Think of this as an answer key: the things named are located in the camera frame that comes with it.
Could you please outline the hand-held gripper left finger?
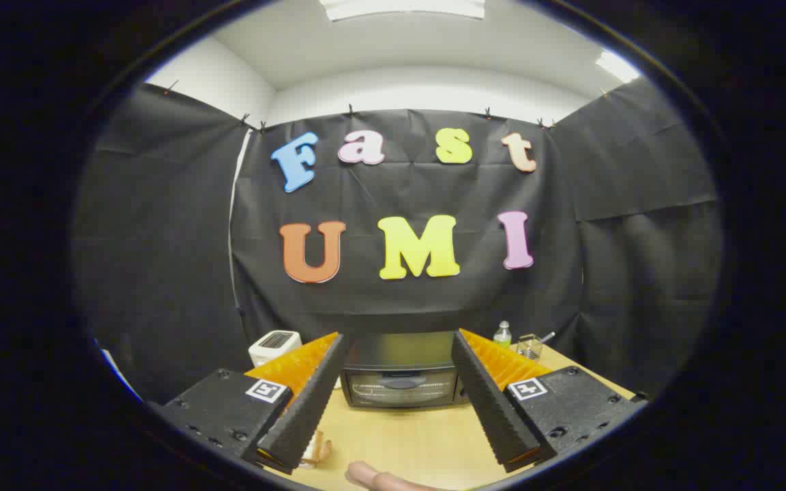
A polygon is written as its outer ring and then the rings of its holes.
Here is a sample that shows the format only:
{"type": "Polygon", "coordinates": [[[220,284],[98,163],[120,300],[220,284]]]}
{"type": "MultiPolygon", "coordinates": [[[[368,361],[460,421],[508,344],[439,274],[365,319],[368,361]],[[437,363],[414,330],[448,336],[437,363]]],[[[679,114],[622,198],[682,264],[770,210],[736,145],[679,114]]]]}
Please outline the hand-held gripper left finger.
{"type": "Polygon", "coordinates": [[[246,372],[219,368],[151,408],[213,453],[292,473],[315,439],[349,336],[330,333],[246,372]]]}

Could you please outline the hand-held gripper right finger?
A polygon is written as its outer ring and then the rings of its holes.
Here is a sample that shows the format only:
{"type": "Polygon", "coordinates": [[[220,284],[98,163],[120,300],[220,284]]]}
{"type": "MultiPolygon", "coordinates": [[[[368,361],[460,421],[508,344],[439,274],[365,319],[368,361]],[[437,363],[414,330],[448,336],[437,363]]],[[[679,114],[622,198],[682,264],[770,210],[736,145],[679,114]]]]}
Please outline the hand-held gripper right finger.
{"type": "Polygon", "coordinates": [[[574,453],[647,404],[582,367],[550,370],[464,329],[454,334],[450,355],[494,457],[508,472],[574,453]]]}

